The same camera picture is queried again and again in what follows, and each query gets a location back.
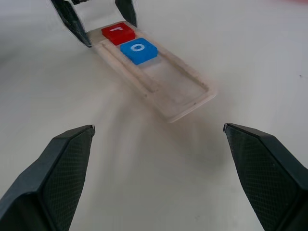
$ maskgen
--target red block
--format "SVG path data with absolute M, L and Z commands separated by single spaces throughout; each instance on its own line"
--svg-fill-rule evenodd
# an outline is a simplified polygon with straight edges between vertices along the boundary
M 136 37 L 134 30 L 125 23 L 106 27 L 102 29 L 102 34 L 115 45 L 131 41 Z

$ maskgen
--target blue block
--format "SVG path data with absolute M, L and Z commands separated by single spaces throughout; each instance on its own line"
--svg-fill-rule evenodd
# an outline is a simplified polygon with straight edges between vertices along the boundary
M 157 48 L 144 38 L 121 45 L 120 50 L 135 64 L 142 64 L 158 55 Z

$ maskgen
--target white letter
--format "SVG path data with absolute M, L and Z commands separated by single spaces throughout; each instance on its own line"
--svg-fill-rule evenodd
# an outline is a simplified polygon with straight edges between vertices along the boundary
M 130 49 L 132 51 L 142 51 L 142 50 L 144 50 L 144 48 L 145 48 L 144 45 L 138 43 L 138 44 L 135 44 L 135 45 L 131 46 Z
M 117 27 L 117 28 L 111 29 L 110 31 L 115 31 L 115 30 L 123 30 L 123 28 Z

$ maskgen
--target square block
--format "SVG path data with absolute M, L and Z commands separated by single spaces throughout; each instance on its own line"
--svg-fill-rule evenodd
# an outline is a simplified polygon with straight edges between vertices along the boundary
M 158 55 L 156 46 L 144 38 L 122 44 L 120 49 L 135 65 L 142 64 Z
M 102 29 L 102 34 L 113 44 L 119 45 L 135 39 L 135 31 L 125 23 L 118 23 Z

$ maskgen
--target wooden tray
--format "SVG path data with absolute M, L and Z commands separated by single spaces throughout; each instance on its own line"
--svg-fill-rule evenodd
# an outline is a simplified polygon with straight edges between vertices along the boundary
M 115 46 L 102 35 L 101 29 L 112 25 L 92 30 L 87 33 L 88 37 L 98 54 L 128 80 L 168 123 L 180 119 L 215 97 L 216 89 L 209 80 L 201 78 L 184 61 L 133 25 L 124 23 L 135 31 L 136 38 L 145 38 L 157 47 L 156 58 L 135 65 L 120 51 L 120 46 Z

